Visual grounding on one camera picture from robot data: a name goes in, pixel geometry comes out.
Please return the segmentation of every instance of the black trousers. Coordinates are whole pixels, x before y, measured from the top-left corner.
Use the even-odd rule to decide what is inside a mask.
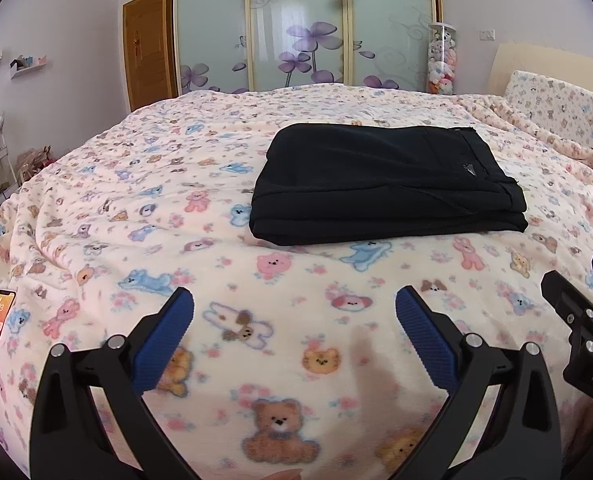
[[[267,158],[250,229],[278,245],[527,227],[523,191],[473,128],[293,124]]]

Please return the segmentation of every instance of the light switch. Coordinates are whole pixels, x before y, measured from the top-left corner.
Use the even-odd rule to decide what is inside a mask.
[[[479,38],[481,41],[494,41],[496,39],[496,32],[493,28],[488,30],[480,30]]]

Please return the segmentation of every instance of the wooden headboard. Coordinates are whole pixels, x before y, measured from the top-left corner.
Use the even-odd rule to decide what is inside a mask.
[[[487,83],[487,92],[503,95],[515,70],[553,77],[593,92],[593,59],[546,46],[527,43],[499,45]]]

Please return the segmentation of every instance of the sliding wardrobe door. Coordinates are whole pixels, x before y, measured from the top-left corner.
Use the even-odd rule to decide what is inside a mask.
[[[425,91],[435,0],[350,0],[351,84]]]
[[[248,90],[245,0],[175,0],[179,92]]]
[[[248,0],[254,89],[343,81],[343,0]]]

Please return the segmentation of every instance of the wooden door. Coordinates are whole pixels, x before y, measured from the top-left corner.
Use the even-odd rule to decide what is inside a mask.
[[[169,99],[163,36],[163,0],[132,0],[123,6],[123,48],[132,111]]]

